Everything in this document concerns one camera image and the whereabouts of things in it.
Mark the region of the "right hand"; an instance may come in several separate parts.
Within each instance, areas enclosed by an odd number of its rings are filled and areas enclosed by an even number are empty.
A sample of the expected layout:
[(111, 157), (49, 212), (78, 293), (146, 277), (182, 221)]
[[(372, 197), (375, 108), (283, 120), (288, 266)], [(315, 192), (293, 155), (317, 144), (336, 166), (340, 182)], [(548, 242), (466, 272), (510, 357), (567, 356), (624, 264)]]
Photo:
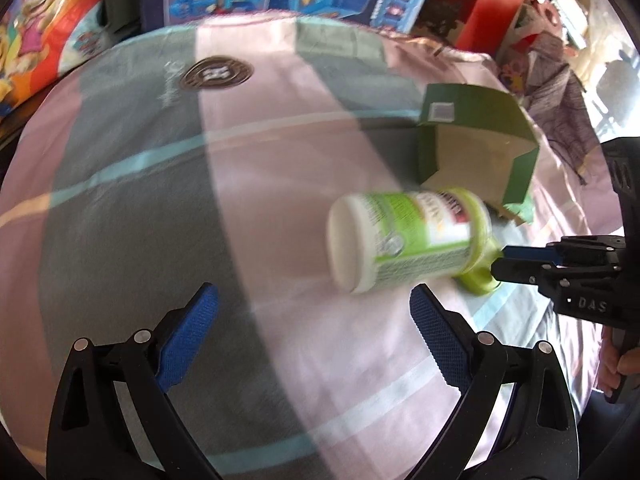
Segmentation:
[(612, 341), (612, 328), (608, 326), (602, 328), (599, 359), (597, 388), (606, 396), (612, 396), (623, 377), (640, 373), (639, 349), (634, 348), (621, 356)]

